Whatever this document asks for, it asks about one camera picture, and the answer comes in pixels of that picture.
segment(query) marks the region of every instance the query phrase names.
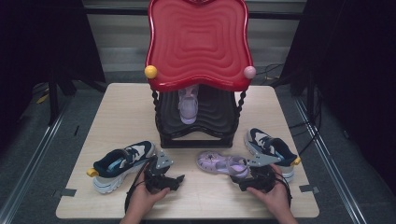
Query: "wooden table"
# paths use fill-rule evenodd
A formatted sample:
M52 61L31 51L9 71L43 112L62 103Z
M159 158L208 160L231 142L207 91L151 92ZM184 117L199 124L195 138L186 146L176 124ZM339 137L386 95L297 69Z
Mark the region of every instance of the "wooden table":
M70 176L67 189L76 189L74 197L63 196L56 215L59 218L122 218L126 192L135 174L127 175L123 184L103 195L92 186L87 169L115 148L127 147L143 140L160 149L160 137L154 123L154 104L148 84L111 84L92 123L90 132ZM283 139L290 150L296 147L271 87L251 86L243 105L238 130L231 148L213 148L220 154L251 158L243 136L248 128L259 128ZM191 133L185 139L211 138L204 133ZM204 148L166 148L163 151L175 162L166 173L169 177L185 175L178 191L171 191L155 204L146 219L194 218L271 218L266 207L248 192L243 192L227 175L201 171L196 157ZM312 192L302 193L299 186L308 185L302 164L295 166L290 183L291 211L296 217L316 217L318 205Z

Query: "sneaker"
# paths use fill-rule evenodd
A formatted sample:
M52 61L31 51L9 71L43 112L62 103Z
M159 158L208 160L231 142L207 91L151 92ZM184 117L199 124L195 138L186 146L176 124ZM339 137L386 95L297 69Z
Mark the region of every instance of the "sneaker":
M180 119L185 124L192 124L196 121L198 113L198 89L199 85L192 85L178 91Z
M154 152L155 146L150 141L115 149L96 161L87 175L94 177L93 186L98 192L109 193L122 184L125 176L138 172Z
M245 145L253 155L262 153L279 157L281 161L276 162L275 165L280 168L283 177L288 182L293 179L294 165L298 165L301 159L290 151L288 145L282 139L273 138L269 134L253 128L247 131Z

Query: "hand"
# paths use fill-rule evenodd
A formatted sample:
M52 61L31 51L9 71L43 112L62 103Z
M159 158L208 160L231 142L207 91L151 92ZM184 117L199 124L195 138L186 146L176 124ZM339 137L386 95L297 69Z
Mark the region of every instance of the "hand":
M151 193L146 189L145 174L139 176L136 182L136 188L129 201L128 210L125 217L121 220L121 224L137 224L148 213L156 202L163 199L170 191L169 188L163 189L156 193Z
M283 179L280 169L271 164L276 172L276 178ZM268 210L275 216L279 223L297 223L292 212L290 211L288 193L283 184L276 181L274 188L269 192L264 192L254 188L247 188L247 191L256 196L268 208Z

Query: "white wall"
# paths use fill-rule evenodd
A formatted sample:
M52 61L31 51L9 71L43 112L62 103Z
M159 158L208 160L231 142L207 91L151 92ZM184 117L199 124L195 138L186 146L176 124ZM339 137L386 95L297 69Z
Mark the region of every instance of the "white wall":
M147 7L149 1L84 0L85 6ZM302 12L305 0L250 0L250 11ZM149 47L146 16L88 15L105 72L142 70ZM251 19L248 43L256 66L283 63L298 22Z

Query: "gray floor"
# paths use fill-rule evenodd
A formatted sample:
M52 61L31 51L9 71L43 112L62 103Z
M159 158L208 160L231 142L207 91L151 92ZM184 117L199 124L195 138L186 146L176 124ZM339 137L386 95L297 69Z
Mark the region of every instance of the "gray floor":
M118 73L112 74L108 82L141 82L141 77ZM73 97L61 95L61 104L70 102L64 111L61 125L43 160L37 165L37 172L28 183L28 190L21 192L21 203L15 214L11 215L12 223L119 223L119 220L63 220L55 216L60 201L53 197L55 190L65 188L73 170L78 154L91 127L96 110L103 94L84 85L78 85L78 92ZM37 105L35 94L32 103L24 113L19 124L19 133L15 136L7 153L0 159L0 204L2 207L9 199L26 165L34 156L42 136L47 130L50 107L49 102ZM276 94L289 126L301 123L295 99L290 96L289 86L276 88ZM362 157L357 145L344 136L344 129L331 114L326 105L322 106L320 135L329 149L342 174L348 189L358 203L367 223L395 223L396 202L394 195L382 182L375 170ZM295 145L299 150L310 141L305 126L290 129ZM354 223L346 209L346 204L335 187L315 144L301 155L308 180L319 189L315 194L320 214L316 218L301 218L300 223ZM186 223L185 220L150 221L149 223ZM215 222L211 220L193 221L192 223ZM216 223L276 223L273 220L216 220Z

